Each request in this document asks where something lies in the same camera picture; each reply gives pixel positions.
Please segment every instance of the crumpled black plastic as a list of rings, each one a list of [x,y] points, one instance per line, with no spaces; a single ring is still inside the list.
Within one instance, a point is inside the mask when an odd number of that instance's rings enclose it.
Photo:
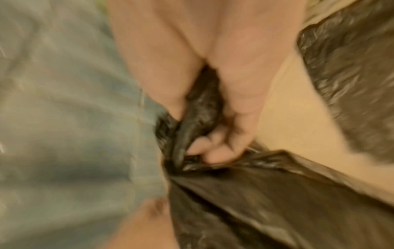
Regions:
[[[394,1],[359,0],[305,28],[298,48],[351,148],[394,163]]]
[[[185,158],[220,121],[217,86],[215,72],[204,69],[184,120],[167,115],[156,125],[181,249],[393,248],[394,202],[338,172],[257,145],[229,164]]]

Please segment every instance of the plastic bag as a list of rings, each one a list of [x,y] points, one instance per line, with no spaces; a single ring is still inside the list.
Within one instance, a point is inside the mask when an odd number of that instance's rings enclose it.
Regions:
[[[349,145],[394,162],[394,1],[359,0],[305,28],[308,74]]]
[[[218,78],[205,68],[184,120],[164,116],[156,137],[181,249],[389,249],[391,196],[285,151],[250,146],[229,164],[186,157],[220,120]]]

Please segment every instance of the beige surface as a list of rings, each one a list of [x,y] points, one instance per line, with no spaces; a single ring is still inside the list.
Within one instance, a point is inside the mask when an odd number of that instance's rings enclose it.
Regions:
[[[286,149],[394,194],[394,165],[354,153],[313,89],[294,51],[274,80],[261,114],[257,141]]]

